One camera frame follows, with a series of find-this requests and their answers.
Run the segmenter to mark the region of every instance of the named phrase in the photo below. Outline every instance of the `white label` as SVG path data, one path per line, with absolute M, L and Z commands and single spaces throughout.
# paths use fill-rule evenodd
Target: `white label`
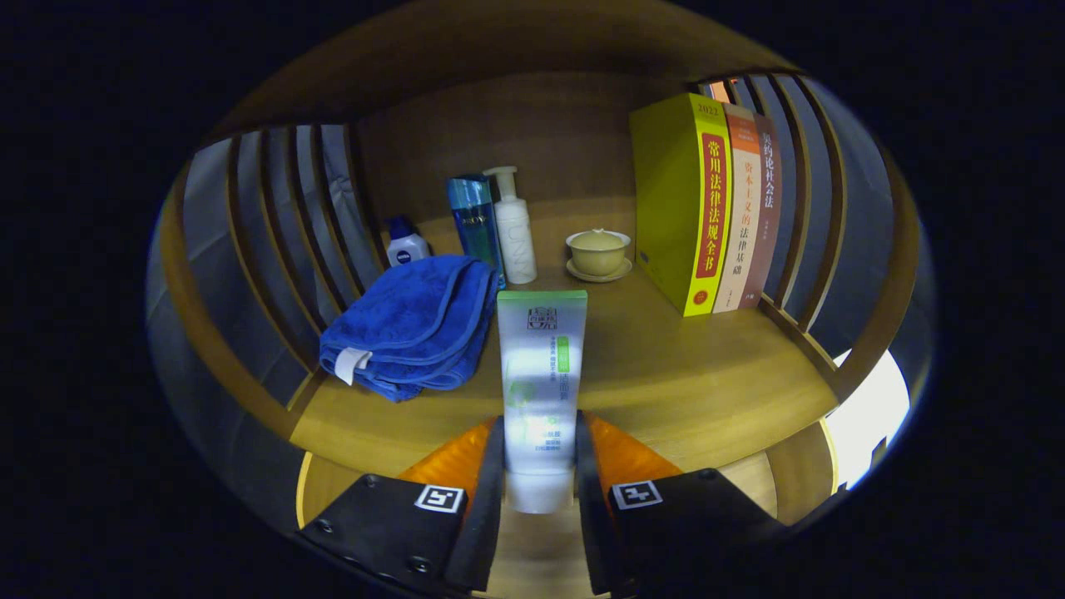
M 443 512 L 455 514 L 462 503 L 462 495 L 465 490 L 457 487 L 438 487 L 437 485 L 425 485 L 422 495 L 414 502 L 414 507 L 428 509 L 429 512 Z
M 333 372 L 341 381 L 351 385 L 355 377 L 355 369 L 365 370 L 366 362 L 374 355 L 373 352 L 364 352 L 355 347 L 347 347 L 337 355 L 337 362 Z
M 658 487 L 651 481 L 615 485 L 613 499 L 618 501 L 619 509 L 635 509 L 662 502 L 662 496 L 658 493 Z

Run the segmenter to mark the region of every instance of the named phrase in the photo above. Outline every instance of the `lotion bottle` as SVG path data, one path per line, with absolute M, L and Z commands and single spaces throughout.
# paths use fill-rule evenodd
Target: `lotion bottle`
M 499 201 L 495 205 L 495 226 L 499 233 L 499 248 L 507 280 L 515 285 L 531 282 L 537 277 L 536 253 L 532 250 L 532 230 L 529 212 L 524 199 L 514 191 L 517 166 L 496 166 L 485 171 L 495 176 L 499 188 Z
M 447 180 L 447 199 L 455 216 L 455 228 L 462 242 L 462 253 L 479 258 L 499 271 L 498 289 L 507 287 L 499 256 L 492 191 L 484 175 L 462 175 Z

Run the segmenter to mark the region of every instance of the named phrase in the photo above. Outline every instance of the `white pump bottle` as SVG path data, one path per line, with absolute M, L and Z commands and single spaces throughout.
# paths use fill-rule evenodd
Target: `white pump bottle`
M 536 253 L 532 250 L 532 230 L 525 200 L 514 191 L 517 166 L 496 166 L 482 172 L 495 176 L 499 188 L 499 201 L 495 205 L 495 227 L 499 233 L 499 249 L 507 280 L 514 285 L 536 279 Z

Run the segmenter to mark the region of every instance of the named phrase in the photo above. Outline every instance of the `white tube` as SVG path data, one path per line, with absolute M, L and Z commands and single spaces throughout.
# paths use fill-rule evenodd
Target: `white tube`
M 550 514 L 573 498 L 587 291 L 501 291 L 507 500 Z

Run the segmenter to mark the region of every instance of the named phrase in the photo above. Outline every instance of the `folded towel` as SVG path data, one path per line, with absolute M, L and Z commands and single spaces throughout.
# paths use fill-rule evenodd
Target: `folded towel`
M 415 398 L 422 392 L 422 388 L 449 391 L 461 387 L 473 376 L 474 371 L 477 369 L 481 350 L 485 347 L 485 340 L 488 338 L 488 328 L 492 322 L 492 313 L 495 310 L 495 292 L 497 291 L 494 285 L 490 289 L 492 301 L 491 305 L 487 308 L 488 317 L 482 319 L 477 325 L 477 330 L 474 333 L 470 345 L 466 346 L 458 362 L 449 370 L 439 376 L 417 384 L 393 383 L 380 378 L 370 379 L 361 374 L 362 371 L 356 371 L 355 381 L 393 402 L 403 402 Z
M 475 261 L 460 274 L 440 326 L 421 343 L 404 349 L 374 350 L 373 361 L 411 366 L 438 363 L 462 350 L 481 318 L 489 280 L 495 271 L 487 262 Z
M 477 306 L 476 317 L 473 319 L 475 329 L 465 337 L 466 342 L 457 351 L 448 354 L 439 362 L 426 366 L 378 361 L 378 354 L 374 352 L 365 368 L 358 370 L 356 374 L 371 381 L 386 381 L 396 384 L 419 383 L 423 387 L 433 389 L 454 389 L 464 383 L 473 375 L 473 369 L 477 366 L 477 358 L 480 357 L 485 336 L 488 334 L 488 325 L 495 311 L 496 289 L 493 286 L 495 273 L 495 270 L 487 268 L 485 276 L 478 281 L 484 282 L 480 285 L 480 305 Z
M 454 389 L 477 367 L 495 310 L 491 265 L 437 256 L 393 266 L 322 336 L 328 372 L 392 401 Z
M 469 256 L 432 256 L 384 271 L 322 335 L 332 346 L 376 352 L 417 345 L 440 328 Z

